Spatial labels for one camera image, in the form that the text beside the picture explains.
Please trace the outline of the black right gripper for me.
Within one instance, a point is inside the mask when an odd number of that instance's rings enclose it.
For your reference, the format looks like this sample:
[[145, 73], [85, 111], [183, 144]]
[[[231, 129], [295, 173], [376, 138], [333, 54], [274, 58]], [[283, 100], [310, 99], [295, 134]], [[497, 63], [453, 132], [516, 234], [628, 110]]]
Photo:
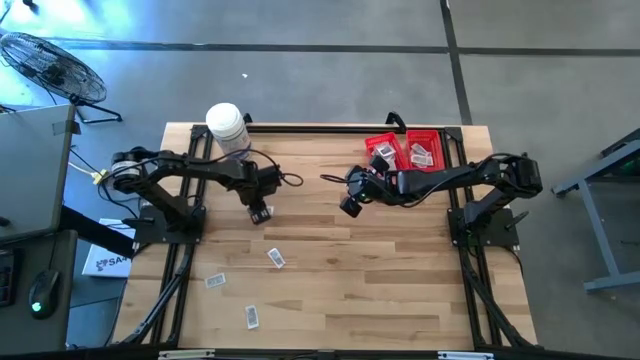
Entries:
[[362, 210], [362, 204], [380, 202], [388, 206], [400, 204], [389, 174], [390, 165], [380, 155], [374, 155], [369, 167], [353, 166], [346, 174], [347, 195], [341, 200], [340, 209], [352, 218]]

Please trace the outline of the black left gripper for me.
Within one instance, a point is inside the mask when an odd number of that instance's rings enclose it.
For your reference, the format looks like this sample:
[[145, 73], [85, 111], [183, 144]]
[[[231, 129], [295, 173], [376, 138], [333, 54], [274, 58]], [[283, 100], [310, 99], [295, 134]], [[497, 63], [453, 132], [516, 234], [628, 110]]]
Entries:
[[260, 168], [257, 163], [246, 163], [245, 174], [245, 178], [240, 181], [238, 195], [243, 205], [249, 205], [252, 222], [259, 225], [273, 216], [273, 207], [265, 205], [262, 210], [259, 202], [262, 202], [264, 197], [274, 194], [281, 186], [280, 167], [269, 165]]

